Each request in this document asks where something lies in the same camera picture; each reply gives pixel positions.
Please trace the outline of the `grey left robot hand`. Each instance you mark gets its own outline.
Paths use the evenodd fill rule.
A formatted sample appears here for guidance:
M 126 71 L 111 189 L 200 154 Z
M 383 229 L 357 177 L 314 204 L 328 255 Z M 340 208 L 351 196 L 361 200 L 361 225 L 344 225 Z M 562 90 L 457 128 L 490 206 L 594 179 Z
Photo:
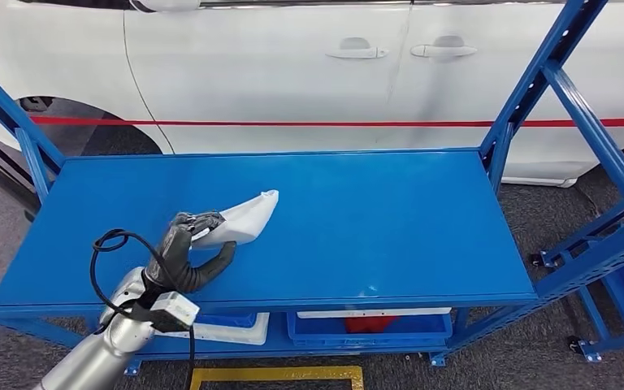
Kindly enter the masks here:
M 216 256 L 193 267 L 189 263 L 192 238 L 202 233 L 206 235 L 224 222 L 225 218 L 215 211 L 178 213 L 156 249 L 161 259 L 151 258 L 143 270 L 143 277 L 161 288 L 182 293 L 193 293 L 203 288 L 231 264 L 236 242 L 225 242 Z

